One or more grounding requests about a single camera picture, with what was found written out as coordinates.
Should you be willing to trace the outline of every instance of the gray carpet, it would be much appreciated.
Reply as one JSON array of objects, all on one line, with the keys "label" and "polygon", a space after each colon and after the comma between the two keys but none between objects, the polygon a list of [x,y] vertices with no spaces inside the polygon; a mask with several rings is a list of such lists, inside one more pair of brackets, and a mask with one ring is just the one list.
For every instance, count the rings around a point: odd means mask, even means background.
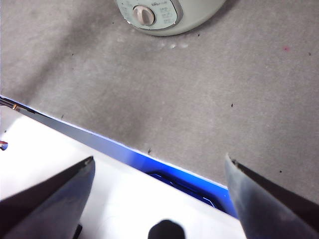
[{"label": "gray carpet", "polygon": [[112,0],[2,0],[1,94],[223,184],[229,153],[319,203],[318,0],[228,0],[173,37]]}]

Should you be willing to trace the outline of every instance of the debris speck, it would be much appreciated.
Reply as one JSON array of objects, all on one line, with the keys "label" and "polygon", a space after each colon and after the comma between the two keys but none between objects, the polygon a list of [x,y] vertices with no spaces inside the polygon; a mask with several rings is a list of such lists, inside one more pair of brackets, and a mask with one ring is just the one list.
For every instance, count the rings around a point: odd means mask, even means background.
[{"label": "debris speck", "polygon": [[286,52],[289,52],[290,51],[290,47],[289,46],[284,46],[283,50],[286,51]]}]

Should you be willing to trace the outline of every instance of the white surface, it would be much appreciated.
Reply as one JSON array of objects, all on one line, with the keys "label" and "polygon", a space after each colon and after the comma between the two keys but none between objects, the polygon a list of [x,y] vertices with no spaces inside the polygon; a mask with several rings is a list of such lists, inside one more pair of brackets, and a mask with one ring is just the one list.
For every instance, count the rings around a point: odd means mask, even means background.
[{"label": "white surface", "polygon": [[187,239],[245,238],[237,219],[8,107],[0,109],[0,138],[8,142],[0,151],[1,199],[93,155],[96,175],[81,239],[146,239],[163,219],[180,224]]}]

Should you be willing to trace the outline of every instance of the rice cooker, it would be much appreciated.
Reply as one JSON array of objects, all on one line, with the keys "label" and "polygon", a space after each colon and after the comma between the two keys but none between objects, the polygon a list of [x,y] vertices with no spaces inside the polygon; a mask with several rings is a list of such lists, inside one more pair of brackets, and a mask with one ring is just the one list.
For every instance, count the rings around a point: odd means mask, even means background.
[{"label": "rice cooker", "polygon": [[125,20],[149,35],[170,36],[210,19],[226,0],[116,0]]}]

